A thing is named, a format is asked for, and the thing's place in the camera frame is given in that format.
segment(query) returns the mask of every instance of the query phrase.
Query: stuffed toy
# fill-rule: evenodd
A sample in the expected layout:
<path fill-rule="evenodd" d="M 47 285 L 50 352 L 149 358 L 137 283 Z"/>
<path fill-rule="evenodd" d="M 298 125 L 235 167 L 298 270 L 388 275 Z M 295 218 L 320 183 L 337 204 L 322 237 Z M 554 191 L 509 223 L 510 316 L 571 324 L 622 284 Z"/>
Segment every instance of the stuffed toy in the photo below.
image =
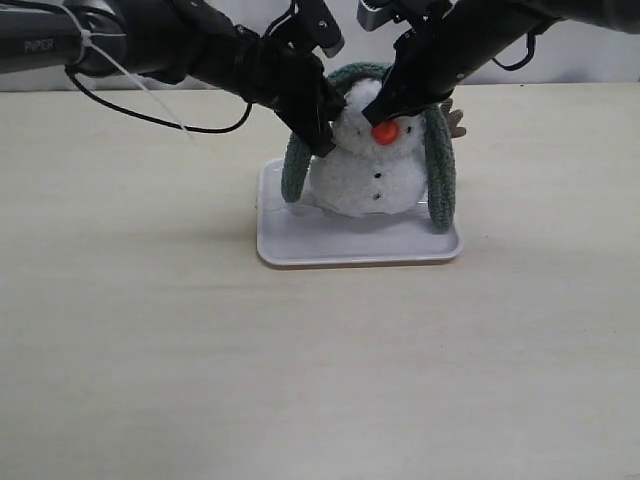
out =
<path fill-rule="evenodd" d="M 299 202 L 305 188 L 314 204 L 347 217 L 394 215 L 427 199 L 438 229 L 452 225 L 455 159 L 451 139 L 466 134 L 451 99 L 420 116 L 399 117 L 371 128 L 362 110 L 377 96 L 388 66 L 353 63 L 328 81 L 345 97 L 332 124 L 336 148 L 314 157 L 295 135 L 287 146 L 281 179 L 285 202 Z"/>

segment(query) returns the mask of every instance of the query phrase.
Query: white wall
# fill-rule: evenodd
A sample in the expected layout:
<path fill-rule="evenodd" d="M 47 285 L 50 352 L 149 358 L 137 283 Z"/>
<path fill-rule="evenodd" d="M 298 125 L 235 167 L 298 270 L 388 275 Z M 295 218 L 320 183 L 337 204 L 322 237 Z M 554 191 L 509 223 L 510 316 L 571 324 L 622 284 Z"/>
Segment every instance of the white wall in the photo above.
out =
<path fill-rule="evenodd" d="M 289 0 L 212 0 L 212 3 L 234 22 L 262 32 L 287 8 Z M 367 33 L 356 20 L 357 0 L 326 0 L 326 3 L 340 23 L 347 42 L 338 57 L 325 60 L 329 70 L 358 60 L 393 60 L 393 42 L 406 26 L 390 24 Z M 523 39 L 505 51 L 500 60 L 513 63 L 524 54 Z M 467 83 L 635 82 L 639 78 L 640 36 L 566 22 L 540 38 L 536 58 L 525 69 L 509 73 L 488 64 Z M 123 79 L 111 79 L 91 82 L 90 86 L 128 88 L 130 84 Z M 199 86 L 196 82 L 181 85 Z M 0 77 L 0 90 L 71 88 L 60 69 Z"/>

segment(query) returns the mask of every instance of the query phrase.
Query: white tray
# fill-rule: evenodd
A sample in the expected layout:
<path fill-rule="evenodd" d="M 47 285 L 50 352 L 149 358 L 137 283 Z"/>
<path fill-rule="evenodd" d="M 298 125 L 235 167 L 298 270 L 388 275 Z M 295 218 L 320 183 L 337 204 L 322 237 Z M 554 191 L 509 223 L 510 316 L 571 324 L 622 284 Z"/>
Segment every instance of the white tray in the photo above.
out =
<path fill-rule="evenodd" d="M 282 199 L 283 160 L 269 162 L 258 187 L 257 250 L 274 267 L 429 264 L 455 259 L 463 250 L 457 220 L 436 233 L 427 205 L 403 214 L 342 217 Z"/>

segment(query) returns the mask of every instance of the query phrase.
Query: knitted hat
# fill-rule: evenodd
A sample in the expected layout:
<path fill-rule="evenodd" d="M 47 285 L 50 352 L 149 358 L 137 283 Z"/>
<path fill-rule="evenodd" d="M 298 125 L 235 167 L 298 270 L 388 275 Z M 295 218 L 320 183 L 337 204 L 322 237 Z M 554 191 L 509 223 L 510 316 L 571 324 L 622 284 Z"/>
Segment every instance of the knitted hat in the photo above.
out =
<path fill-rule="evenodd" d="M 327 80 L 343 96 L 361 80 L 382 81 L 388 66 L 380 63 L 351 63 L 330 74 Z M 427 203 L 434 226 L 448 230 L 453 223 L 456 203 L 456 168 L 451 139 L 466 130 L 457 124 L 462 112 L 451 112 L 451 100 L 430 105 L 423 112 L 424 148 L 427 162 Z M 282 197 L 287 203 L 300 200 L 311 163 L 311 151 L 295 134 L 291 135 L 284 158 Z"/>

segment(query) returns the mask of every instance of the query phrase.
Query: plush head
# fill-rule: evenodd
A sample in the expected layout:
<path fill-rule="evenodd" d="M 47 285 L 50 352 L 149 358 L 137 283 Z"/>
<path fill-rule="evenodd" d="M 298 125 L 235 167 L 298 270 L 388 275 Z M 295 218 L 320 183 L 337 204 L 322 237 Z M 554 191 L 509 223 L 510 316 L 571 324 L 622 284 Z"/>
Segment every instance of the plush head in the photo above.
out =
<path fill-rule="evenodd" d="M 459 112 L 447 118 L 445 110 L 450 108 L 450 104 L 444 107 L 431 105 L 421 116 L 396 119 L 395 126 L 383 124 L 377 131 L 372 131 L 364 116 L 355 112 L 358 109 L 362 111 L 375 97 L 387 69 L 388 65 L 379 63 L 352 63 L 328 76 L 329 83 L 347 100 L 346 114 L 343 112 L 332 126 L 334 141 L 336 145 L 354 153 L 362 153 L 363 150 L 389 152 L 392 150 L 390 146 L 394 149 L 411 149 L 415 143 L 421 143 L 427 163 L 427 202 L 431 221 L 436 228 L 448 230 L 453 223 L 456 199 L 455 157 L 451 138 L 456 120 L 459 121 L 456 118 Z M 360 130 L 366 141 L 360 141 L 353 135 L 354 127 L 356 131 Z M 421 142 L 414 143 L 411 136 L 416 130 L 422 138 Z M 300 200 L 310 163 L 311 151 L 307 145 L 295 134 L 291 135 L 281 179 L 285 202 Z"/>

